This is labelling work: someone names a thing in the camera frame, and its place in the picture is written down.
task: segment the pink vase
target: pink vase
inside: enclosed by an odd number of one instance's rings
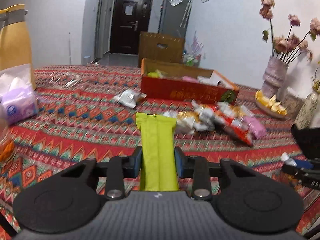
[[[263,75],[264,83],[261,87],[264,96],[271,98],[277,94],[279,88],[284,84],[287,69],[288,65],[280,59],[270,57]]]

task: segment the gray refrigerator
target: gray refrigerator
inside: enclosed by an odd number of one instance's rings
[[[182,2],[176,6],[172,6],[170,1],[171,0],[163,0],[158,33],[184,38],[188,27],[188,14],[185,16],[182,27],[180,27],[180,24],[189,0],[182,0]]]

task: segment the dark brown door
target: dark brown door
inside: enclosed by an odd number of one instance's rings
[[[115,0],[110,53],[138,54],[140,32],[147,32],[152,0]]]

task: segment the tissue package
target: tissue package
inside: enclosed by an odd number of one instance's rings
[[[16,123],[38,113],[34,91],[31,87],[12,89],[0,98],[0,115],[9,124]]]

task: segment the plastic jar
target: plastic jar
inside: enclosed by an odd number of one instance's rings
[[[14,142],[9,134],[9,127],[4,119],[0,119],[0,166],[12,159]]]

